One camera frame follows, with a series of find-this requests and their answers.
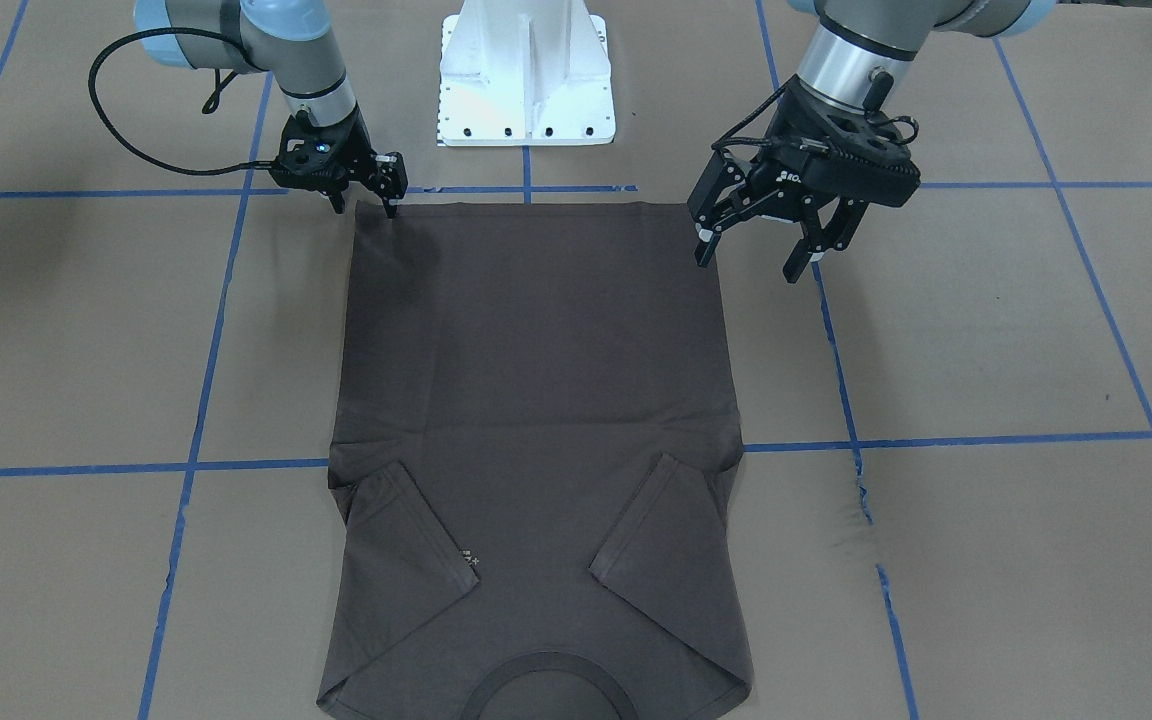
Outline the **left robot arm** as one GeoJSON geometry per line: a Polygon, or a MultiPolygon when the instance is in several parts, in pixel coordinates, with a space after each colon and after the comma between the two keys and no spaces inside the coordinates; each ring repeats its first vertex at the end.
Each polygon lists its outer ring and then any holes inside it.
{"type": "Polygon", "coordinates": [[[748,137],[742,119],[714,141],[687,199],[699,266],[714,258],[723,232],[755,218],[799,227],[783,265],[788,283],[827,252],[844,251],[867,209],[901,209],[920,185],[910,151],[919,126],[882,106],[929,35],[1016,35],[1053,3],[809,1],[803,9],[817,26],[799,67],[751,113],[770,114],[767,128],[748,137]]]}

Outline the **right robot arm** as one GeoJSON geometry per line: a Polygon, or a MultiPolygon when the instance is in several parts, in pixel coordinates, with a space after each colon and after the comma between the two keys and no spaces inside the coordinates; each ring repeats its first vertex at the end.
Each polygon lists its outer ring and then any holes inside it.
{"type": "Polygon", "coordinates": [[[266,167],[278,185],[328,197],[342,214],[358,183],[396,217],[403,158],[372,146],[323,1],[137,1],[132,18],[143,50],[165,67],[270,73],[289,109],[266,167]]]}

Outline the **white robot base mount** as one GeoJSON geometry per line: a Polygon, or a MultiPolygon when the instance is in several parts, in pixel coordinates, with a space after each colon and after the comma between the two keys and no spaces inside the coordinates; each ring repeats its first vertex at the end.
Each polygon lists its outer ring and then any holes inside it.
{"type": "Polygon", "coordinates": [[[467,1],[444,18],[440,41],[440,146],[616,137],[607,23],[584,1],[467,1]]]}

